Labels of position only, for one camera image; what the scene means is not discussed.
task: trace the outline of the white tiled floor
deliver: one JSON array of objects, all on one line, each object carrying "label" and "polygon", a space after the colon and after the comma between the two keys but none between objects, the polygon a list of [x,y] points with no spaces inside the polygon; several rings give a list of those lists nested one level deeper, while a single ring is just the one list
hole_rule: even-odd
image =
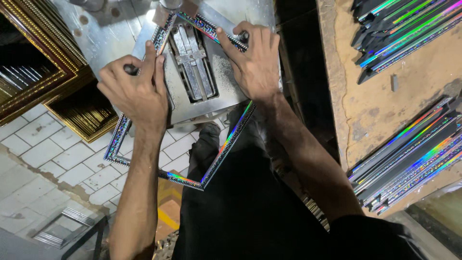
[{"label": "white tiled floor", "polygon": [[[220,144],[229,129],[224,119],[215,120],[222,130]],[[61,187],[80,185],[90,203],[109,208],[110,214],[117,209],[128,172],[128,167],[103,160],[111,137],[107,133],[87,144],[43,105],[0,128],[0,143],[11,153],[31,167],[51,173],[45,176],[57,178]],[[161,143],[159,167],[186,176],[188,151],[198,139],[199,130],[193,125],[168,129]],[[131,158],[133,145],[134,138],[126,136],[119,154]],[[25,235],[31,226],[63,206],[92,213],[58,190],[56,184],[0,155],[0,227]]]}]

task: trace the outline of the black sleeve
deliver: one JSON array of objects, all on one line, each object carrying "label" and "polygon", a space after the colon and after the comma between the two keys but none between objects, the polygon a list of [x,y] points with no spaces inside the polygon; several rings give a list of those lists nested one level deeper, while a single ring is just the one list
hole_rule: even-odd
[{"label": "black sleeve", "polygon": [[334,259],[427,260],[403,225],[365,216],[344,216],[330,225]]}]

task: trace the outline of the right hand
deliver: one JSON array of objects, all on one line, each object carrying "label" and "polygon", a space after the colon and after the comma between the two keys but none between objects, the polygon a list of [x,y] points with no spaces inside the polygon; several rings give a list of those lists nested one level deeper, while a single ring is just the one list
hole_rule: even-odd
[{"label": "right hand", "polygon": [[249,49],[242,53],[236,49],[222,28],[217,28],[217,37],[230,58],[234,77],[242,92],[255,102],[268,101],[279,92],[278,45],[279,35],[268,27],[240,22],[234,34],[249,33]]}]

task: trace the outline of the small frame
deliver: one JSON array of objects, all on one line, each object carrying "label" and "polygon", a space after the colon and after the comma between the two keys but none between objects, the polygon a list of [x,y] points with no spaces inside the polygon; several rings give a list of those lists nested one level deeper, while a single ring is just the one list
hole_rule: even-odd
[{"label": "small frame", "polygon": [[[70,220],[73,220],[79,224],[82,225],[82,227],[76,229],[74,232],[72,232],[71,235],[69,235],[66,238],[59,238],[54,235],[51,235],[47,232],[45,232],[45,229],[50,227],[54,222],[56,222],[58,219],[61,217],[67,217]],[[53,218],[48,224],[43,226],[41,229],[39,229],[36,233],[34,233],[31,238],[41,241],[43,243],[49,244],[51,246],[54,246],[56,248],[62,249],[65,247],[70,241],[72,241],[75,237],[80,235],[82,232],[87,230],[88,228],[92,227],[95,225],[95,220],[92,218],[89,218],[71,208],[64,208],[61,213],[59,213],[57,216]]]}]

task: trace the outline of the hand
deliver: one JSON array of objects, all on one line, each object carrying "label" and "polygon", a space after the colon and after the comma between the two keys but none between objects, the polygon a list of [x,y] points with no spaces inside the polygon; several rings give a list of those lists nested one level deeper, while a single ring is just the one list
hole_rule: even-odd
[{"label": "hand", "polygon": [[253,101],[265,102],[279,92],[278,45],[279,35],[262,25],[242,21],[234,34],[249,33],[249,49],[242,53],[236,49],[222,28],[217,36],[230,58],[234,77],[242,92]]},{"label": "hand", "polygon": [[[154,45],[147,41],[144,61],[127,55],[99,71],[102,81],[98,89],[145,133],[165,133],[168,102],[164,59],[162,55],[156,58]],[[140,75],[127,74],[123,69],[125,64],[140,68]]]}]

